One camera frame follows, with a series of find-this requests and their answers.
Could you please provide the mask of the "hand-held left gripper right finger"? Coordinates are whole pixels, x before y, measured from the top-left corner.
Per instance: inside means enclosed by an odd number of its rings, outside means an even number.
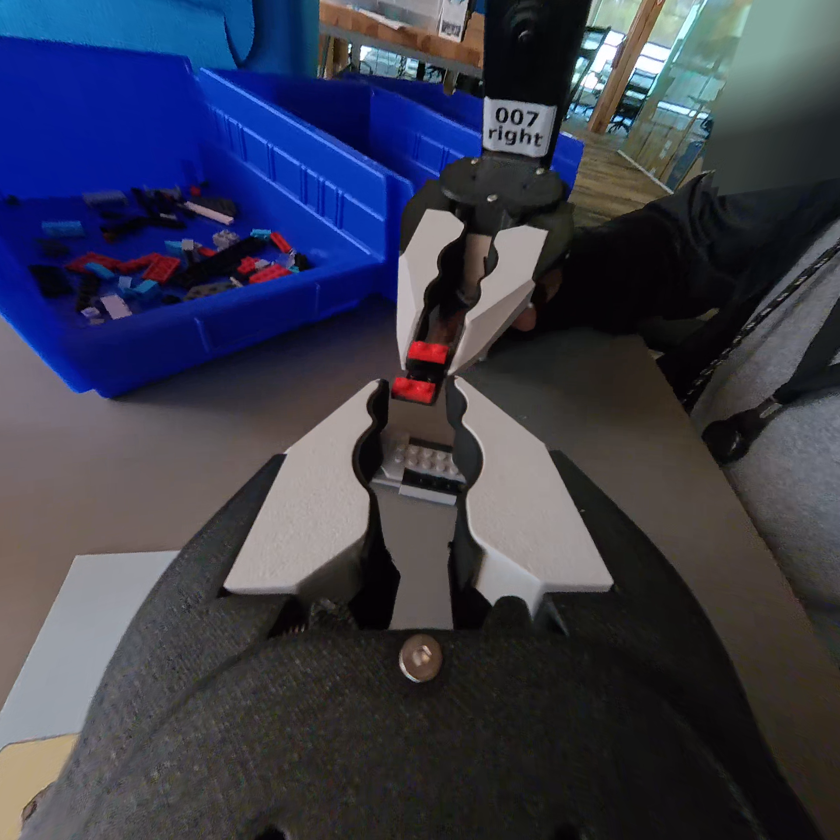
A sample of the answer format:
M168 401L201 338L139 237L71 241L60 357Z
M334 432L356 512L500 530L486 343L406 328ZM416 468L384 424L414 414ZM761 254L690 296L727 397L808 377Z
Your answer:
M449 572L454 619L501 598L535 617L550 593L605 593L614 580L542 440L462 377L447 383L458 495Z

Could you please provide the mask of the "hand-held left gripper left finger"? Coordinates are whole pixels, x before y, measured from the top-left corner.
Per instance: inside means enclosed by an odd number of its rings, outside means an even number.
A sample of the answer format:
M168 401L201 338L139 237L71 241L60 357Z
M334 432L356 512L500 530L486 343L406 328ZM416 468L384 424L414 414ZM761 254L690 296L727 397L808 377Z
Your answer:
M284 453L224 588L345 604L358 624L392 621L400 574L371 480L382 464L390 385L374 380Z

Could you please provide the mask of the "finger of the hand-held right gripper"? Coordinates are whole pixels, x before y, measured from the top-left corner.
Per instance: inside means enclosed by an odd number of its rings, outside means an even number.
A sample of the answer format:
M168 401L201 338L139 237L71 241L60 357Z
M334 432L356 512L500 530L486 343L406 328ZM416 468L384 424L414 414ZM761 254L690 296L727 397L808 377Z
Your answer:
M423 332L423 324L453 293L444 257L464 235L465 225L456 215L428 209L399 257L395 336L403 371L408 370L408 351Z
M469 367L508 330L529 306L533 280L548 231L531 226L501 230L494 238L495 268L479 283L479 297L463 321L453 374Z

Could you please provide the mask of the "grey desk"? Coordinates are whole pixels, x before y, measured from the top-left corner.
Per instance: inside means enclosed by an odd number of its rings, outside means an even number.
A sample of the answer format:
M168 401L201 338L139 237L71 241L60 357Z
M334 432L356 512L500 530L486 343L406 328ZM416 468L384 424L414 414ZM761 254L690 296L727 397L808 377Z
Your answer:
M71 392L2 323L2 700L79 554L180 549L262 466L397 372L374 298L110 401ZM560 332L468 374L566 454L677 569L825 838L838 838L838 671L637 337Z

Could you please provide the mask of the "brick instruction booklet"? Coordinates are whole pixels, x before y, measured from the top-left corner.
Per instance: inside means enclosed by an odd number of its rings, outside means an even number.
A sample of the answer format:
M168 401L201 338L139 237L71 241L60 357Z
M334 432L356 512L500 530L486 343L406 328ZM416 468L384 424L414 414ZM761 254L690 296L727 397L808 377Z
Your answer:
M3 705L2 838L58 775L130 620L176 551L78 555Z

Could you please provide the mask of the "pile of loose bricks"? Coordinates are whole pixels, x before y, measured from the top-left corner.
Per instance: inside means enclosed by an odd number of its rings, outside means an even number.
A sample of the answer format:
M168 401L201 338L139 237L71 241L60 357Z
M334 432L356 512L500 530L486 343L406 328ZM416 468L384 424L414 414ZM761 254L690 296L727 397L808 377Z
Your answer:
M313 267L274 227L249 227L209 182L23 199L2 196L2 277L20 264L57 317L105 322L293 278Z

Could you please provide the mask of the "blue felt bag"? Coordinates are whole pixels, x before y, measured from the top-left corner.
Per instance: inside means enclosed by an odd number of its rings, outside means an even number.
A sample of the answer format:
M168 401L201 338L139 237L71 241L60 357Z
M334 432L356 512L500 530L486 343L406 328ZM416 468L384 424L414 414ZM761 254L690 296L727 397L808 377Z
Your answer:
M314 77L317 1L2 1L3 36L183 56L193 69Z

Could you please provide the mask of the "person's grey shirt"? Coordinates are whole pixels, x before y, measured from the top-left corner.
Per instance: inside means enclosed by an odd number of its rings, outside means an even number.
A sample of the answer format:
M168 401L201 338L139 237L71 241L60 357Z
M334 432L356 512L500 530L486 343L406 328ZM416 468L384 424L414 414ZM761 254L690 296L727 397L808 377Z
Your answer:
M838 300L838 271L835 255L718 366L690 413L698 432L758 406L791 378ZM723 472L838 665L838 390L784 408Z

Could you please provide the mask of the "person's right hand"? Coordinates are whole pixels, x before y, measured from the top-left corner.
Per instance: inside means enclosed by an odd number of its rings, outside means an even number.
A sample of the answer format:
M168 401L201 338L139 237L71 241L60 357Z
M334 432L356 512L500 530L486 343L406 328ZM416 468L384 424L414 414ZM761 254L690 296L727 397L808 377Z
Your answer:
M557 297L563 285L563 270L553 268L542 275L535 283L528 305L512 321L511 330L530 333L548 323L552 311L552 301Z

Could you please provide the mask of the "grey brick model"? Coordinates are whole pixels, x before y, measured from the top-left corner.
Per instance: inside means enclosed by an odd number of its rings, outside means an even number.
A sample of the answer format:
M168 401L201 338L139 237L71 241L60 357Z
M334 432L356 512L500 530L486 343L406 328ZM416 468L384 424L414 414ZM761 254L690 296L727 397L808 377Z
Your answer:
M466 488L466 478L454 460L453 443L439 443L387 427L381 435L381 464L374 486L400 496L453 507Z

